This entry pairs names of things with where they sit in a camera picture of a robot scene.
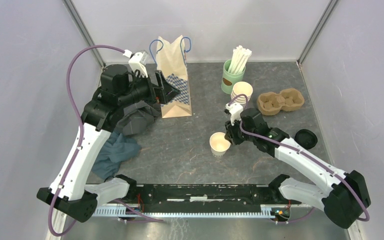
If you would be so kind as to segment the white paper coffee cup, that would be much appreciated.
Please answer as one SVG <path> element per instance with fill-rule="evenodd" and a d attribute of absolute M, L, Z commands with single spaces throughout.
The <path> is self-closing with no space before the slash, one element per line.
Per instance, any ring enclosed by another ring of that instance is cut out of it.
<path fill-rule="evenodd" d="M 214 157 L 221 158 L 230 148 L 231 143 L 225 139 L 224 132 L 215 132 L 209 138 L 211 153 Z"/>

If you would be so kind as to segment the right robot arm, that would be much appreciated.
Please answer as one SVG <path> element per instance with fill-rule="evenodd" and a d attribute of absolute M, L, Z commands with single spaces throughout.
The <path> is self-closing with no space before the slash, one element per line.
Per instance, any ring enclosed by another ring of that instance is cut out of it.
<path fill-rule="evenodd" d="M 371 199 L 365 177 L 346 172 L 316 155 L 277 127 L 269 127 L 257 108 L 228 103 L 225 139 L 232 145 L 251 142 L 307 177 L 311 183 L 281 174 L 270 182 L 269 199 L 275 204 L 294 200 L 319 209 L 338 227 L 348 229 L 355 221 L 368 222 Z"/>

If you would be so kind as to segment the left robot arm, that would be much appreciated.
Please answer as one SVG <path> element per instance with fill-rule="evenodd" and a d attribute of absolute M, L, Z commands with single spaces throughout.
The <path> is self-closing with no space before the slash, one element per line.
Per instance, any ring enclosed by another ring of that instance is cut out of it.
<path fill-rule="evenodd" d="M 162 71 L 156 70 L 157 84 L 138 70 L 125 65 L 107 66 L 100 75 L 101 86 L 95 91 L 80 116 L 79 131 L 70 156 L 49 187 L 38 190 L 36 197 L 74 220 L 84 223 L 97 207 L 115 199 L 125 204 L 137 198 L 136 181 L 117 175 L 110 181 L 87 186 L 87 178 L 98 153 L 123 118 L 126 107 L 140 101 L 168 104 L 181 93 L 167 82 Z"/>

